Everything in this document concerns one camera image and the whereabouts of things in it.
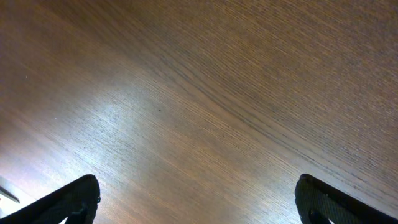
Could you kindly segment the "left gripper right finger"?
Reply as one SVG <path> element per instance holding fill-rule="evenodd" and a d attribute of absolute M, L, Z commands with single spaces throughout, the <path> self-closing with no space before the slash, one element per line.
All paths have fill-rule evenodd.
<path fill-rule="evenodd" d="M 397 223 L 397 219 L 309 175 L 295 187 L 295 204 L 303 224 Z"/>

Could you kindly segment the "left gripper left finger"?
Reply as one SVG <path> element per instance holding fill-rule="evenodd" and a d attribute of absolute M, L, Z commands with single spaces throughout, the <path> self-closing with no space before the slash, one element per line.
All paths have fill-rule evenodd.
<path fill-rule="evenodd" d="M 100 200 L 99 182 L 87 174 L 1 218 L 1 224 L 92 224 Z"/>

